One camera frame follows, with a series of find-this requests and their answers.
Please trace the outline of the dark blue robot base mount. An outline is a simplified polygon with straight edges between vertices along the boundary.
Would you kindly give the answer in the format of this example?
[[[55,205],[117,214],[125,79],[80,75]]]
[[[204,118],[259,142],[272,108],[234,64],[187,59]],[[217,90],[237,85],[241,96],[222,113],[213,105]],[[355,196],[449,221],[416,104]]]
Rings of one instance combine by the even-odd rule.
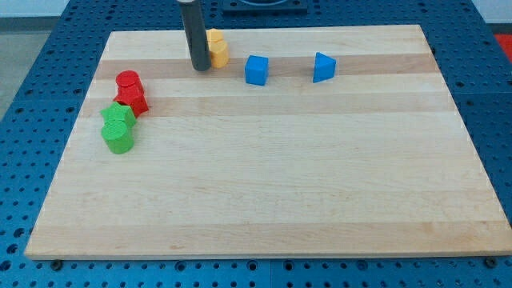
[[[307,0],[221,0],[224,14],[240,13],[278,13],[299,12],[308,10]]]

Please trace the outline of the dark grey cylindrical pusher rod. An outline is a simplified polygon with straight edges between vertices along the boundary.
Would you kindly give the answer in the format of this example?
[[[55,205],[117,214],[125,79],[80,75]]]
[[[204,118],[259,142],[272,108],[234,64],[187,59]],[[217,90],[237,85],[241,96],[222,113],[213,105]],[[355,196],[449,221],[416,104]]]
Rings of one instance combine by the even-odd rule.
[[[210,50],[200,0],[177,0],[192,66],[204,72],[211,68]]]

